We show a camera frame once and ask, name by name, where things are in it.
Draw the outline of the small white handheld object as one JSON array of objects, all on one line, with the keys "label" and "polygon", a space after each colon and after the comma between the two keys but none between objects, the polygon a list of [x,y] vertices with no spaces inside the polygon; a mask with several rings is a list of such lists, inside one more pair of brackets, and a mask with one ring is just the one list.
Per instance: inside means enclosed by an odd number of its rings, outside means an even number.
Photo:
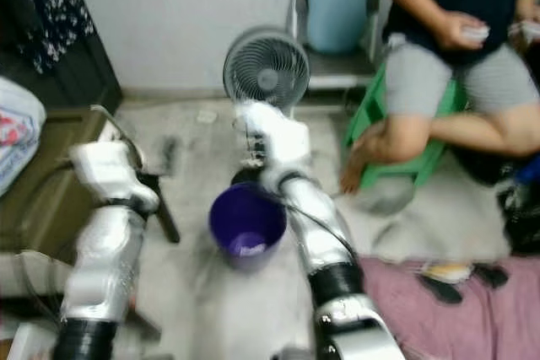
[{"label": "small white handheld object", "polygon": [[467,43],[483,43],[489,38],[488,26],[462,26],[462,38]]}]

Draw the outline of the purple cartoon print blanket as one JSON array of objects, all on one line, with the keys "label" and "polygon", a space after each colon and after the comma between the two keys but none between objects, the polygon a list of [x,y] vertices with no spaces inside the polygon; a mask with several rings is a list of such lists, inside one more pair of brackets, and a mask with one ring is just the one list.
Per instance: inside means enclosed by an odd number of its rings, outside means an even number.
[{"label": "purple cartoon print blanket", "polygon": [[500,287],[478,274],[452,304],[422,282],[421,262],[363,257],[364,287],[407,360],[540,360],[540,257],[506,257]]}]

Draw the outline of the purple plastic bucket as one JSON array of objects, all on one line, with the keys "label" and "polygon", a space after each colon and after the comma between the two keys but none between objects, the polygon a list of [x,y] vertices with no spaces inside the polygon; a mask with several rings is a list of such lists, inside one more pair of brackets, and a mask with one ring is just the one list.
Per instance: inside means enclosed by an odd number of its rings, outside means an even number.
[{"label": "purple plastic bucket", "polygon": [[208,230],[226,263],[237,271],[260,271],[287,230],[287,214],[253,182],[232,184],[213,199]]}]

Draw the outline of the grey standing fan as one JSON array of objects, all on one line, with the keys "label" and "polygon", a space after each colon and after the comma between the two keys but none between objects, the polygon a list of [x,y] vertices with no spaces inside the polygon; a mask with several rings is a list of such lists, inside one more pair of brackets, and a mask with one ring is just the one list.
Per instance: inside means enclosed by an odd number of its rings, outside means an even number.
[{"label": "grey standing fan", "polygon": [[[277,26],[254,26],[233,40],[223,66],[226,94],[235,106],[257,100],[278,107],[294,118],[294,107],[304,97],[311,76],[307,53],[293,36]],[[233,129],[242,141],[242,121],[236,116]],[[262,167],[240,167],[239,179],[260,183]]]}]

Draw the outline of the green plastic stool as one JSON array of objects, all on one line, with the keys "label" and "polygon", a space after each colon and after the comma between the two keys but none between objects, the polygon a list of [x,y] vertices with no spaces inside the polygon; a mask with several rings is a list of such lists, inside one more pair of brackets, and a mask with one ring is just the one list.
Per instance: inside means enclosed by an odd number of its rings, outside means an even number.
[{"label": "green plastic stool", "polygon": [[[385,66],[380,66],[368,83],[358,109],[348,122],[348,130],[343,141],[346,149],[351,148],[368,127],[385,118],[385,90]],[[469,109],[469,94],[455,79],[449,80],[443,98],[437,105],[437,115],[454,115],[466,112],[467,109]],[[406,179],[413,186],[424,185],[435,172],[444,151],[446,151],[446,145],[443,142],[429,141],[418,157],[405,163],[394,164],[394,166],[370,164],[359,176],[359,188],[372,186],[378,181],[390,178]]]}]

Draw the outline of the olive brown low cabinet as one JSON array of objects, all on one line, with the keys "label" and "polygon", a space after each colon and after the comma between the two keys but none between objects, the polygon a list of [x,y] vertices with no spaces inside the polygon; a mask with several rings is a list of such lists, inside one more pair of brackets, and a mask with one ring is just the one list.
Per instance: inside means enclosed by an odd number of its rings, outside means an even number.
[{"label": "olive brown low cabinet", "polygon": [[37,152],[1,198],[1,251],[4,263],[13,267],[5,294],[62,293],[64,271],[74,260],[71,244],[89,220],[95,198],[61,166],[76,145],[122,136],[111,113],[98,105],[47,115]]}]

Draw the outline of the white printed cloth bundle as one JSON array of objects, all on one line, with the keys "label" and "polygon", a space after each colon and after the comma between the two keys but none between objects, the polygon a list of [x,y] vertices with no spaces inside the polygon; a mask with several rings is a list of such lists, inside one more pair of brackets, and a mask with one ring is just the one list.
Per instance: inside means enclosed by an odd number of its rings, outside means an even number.
[{"label": "white printed cloth bundle", "polygon": [[0,194],[7,193],[40,145],[47,114],[28,89],[0,79]]}]

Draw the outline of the grey chair light-blue back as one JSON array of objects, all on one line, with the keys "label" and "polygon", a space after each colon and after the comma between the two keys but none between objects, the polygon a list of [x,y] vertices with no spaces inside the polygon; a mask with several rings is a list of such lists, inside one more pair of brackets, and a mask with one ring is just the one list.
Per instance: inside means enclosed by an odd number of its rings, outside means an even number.
[{"label": "grey chair light-blue back", "polygon": [[286,30],[307,51],[312,90],[363,88],[375,74],[381,0],[292,0]]}]

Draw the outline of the white box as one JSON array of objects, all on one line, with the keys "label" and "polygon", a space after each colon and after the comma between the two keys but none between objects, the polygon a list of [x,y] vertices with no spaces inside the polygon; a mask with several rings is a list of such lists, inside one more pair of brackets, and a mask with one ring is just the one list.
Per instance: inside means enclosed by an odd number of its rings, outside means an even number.
[{"label": "white box", "polygon": [[8,343],[5,360],[51,360],[57,328],[41,319],[8,319],[3,322],[1,338]]}]

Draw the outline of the black floral print garment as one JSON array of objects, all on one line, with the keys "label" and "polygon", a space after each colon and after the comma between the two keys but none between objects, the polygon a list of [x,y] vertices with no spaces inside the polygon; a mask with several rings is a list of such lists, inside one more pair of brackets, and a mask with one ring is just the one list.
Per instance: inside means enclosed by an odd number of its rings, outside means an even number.
[{"label": "black floral print garment", "polygon": [[17,49],[38,73],[50,71],[76,41],[96,33],[84,0],[30,0],[30,4],[38,28],[20,40]]}]

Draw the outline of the black bag white lettering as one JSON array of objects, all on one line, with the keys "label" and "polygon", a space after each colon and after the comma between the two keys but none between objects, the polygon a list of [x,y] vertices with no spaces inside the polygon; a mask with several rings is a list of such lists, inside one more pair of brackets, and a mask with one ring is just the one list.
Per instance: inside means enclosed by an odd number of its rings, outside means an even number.
[{"label": "black bag white lettering", "polygon": [[493,186],[513,255],[540,255],[540,152],[510,157],[452,147],[475,182]]}]

